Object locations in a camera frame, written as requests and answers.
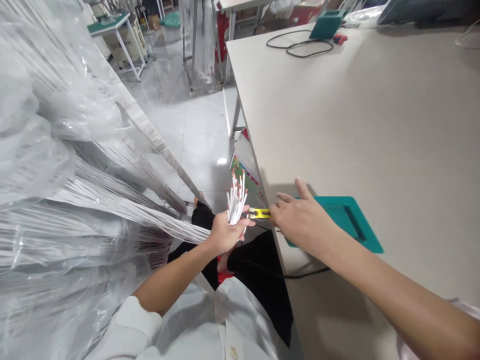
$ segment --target shirt button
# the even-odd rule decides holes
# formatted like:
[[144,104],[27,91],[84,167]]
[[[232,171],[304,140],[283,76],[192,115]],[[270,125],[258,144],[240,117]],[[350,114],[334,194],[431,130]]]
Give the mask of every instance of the shirt button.
[[239,354],[237,353],[237,349],[234,348],[233,346],[230,346],[230,355],[235,360],[237,360],[239,358]]

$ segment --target hand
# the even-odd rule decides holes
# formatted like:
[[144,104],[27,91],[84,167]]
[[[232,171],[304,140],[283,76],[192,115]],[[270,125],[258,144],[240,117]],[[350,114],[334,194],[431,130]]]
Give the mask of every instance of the hand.
[[[250,206],[245,205],[242,213],[246,212]],[[205,240],[204,244],[209,246],[215,257],[226,253],[238,240],[244,240],[244,229],[247,226],[255,226],[250,219],[243,218],[233,226],[230,226],[228,220],[228,211],[218,213],[213,220],[210,236]]]
[[315,256],[327,249],[329,240],[342,230],[330,218],[323,207],[315,201],[307,185],[295,179],[300,199],[279,192],[281,199],[270,206],[271,221],[281,233],[303,251]]

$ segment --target black pants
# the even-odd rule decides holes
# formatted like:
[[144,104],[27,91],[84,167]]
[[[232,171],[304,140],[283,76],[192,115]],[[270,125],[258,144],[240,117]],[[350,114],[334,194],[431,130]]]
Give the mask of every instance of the black pants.
[[[193,211],[191,216],[191,223],[211,230],[215,215],[201,202],[198,202],[197,206],[198,208]],[[195,246],[183,242],[168,256],[168,262],[175,260]],[[235,277],[255,295],[266,310],[278,335],[289,347],[293,315],[285,281],[263,271],[250,262],[274,273],[282,274],[282,267],[271,231],[265,231],[253,241],[236,247],[228,257],[227,268],[231,272],[235,272]],[[202,274],[214,290],[219,287],[216,258],[205,266]]]

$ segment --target white shirt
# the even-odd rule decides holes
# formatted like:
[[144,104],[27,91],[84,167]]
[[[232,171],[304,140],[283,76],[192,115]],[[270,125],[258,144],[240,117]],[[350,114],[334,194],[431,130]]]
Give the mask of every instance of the white shirt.
[[86,360],[289,357],[257,298],[235,277],[216,291],[200,273],[162,318],[129,296]]

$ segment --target black cable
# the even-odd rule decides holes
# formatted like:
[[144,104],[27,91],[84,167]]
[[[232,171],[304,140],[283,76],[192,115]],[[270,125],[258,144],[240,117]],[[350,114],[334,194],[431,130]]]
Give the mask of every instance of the black cable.
[[266,267],[260,266],[257,263],[255,263],[253,261],[250,261],[250,260],[246,260],[246,261],[243,261],[243,262],[252,264],[252,265],[256,266],[257,268],[259,268],[260,270],[266,272],[267,274],[270,274],[270,275],[272,275],[276,278],[280,278],[280,279],[303,279],[303,278],[309,277],[310,275],[325,273],[325,272],[331,270],[329,267],[324,267],[324,268],[321,268],[320,270],[307,272],[307,273],[302,274],[302,275],[283,275],[283,274],[279,274],[277,272],[274,272],[270,269],[267,269]]
[[[286,33],[274,36],[271,39],[267,40],[265,45],[267,47],[273,48],[273,49],[284,49],[288,55],[291,55],[295,58],[300,58],[300,59],[305,59],[305,58],[309,58],[309,57],[312,57],[312,56],[315,56],[315,55],[320,55],[320,54],[326,54],[326,53],[329,53],[333,50],[333,48],[334,48],[333,44],[330,41],[323,40],[323,39],[309,39],[309,40],[305,40],[305,41],[302,41],[302,42],[294,43],[294,44],[289,45],[289,46],[275,46],[275,45],[270,44],[270,42],[272,40],[278,39],[278,38],[280,38],[284,35],[293,34],[293,33],[302,33],[302,32],[311,33],[312,31],[311,30],[296,30],[296,31],[286,32]],[[290,51],[291,49],[296,49],[296,48],[301,47],[301,46],[305,46],[305,45],[308,45],[308,44],[316,44],[316,43],[325,43],[325,44],[330,45],[330,47],[328,49],[315,51],[315,52],[312,52],[312,53],[307,54],[307,55],[298,55],[298,54],[292,53]]]

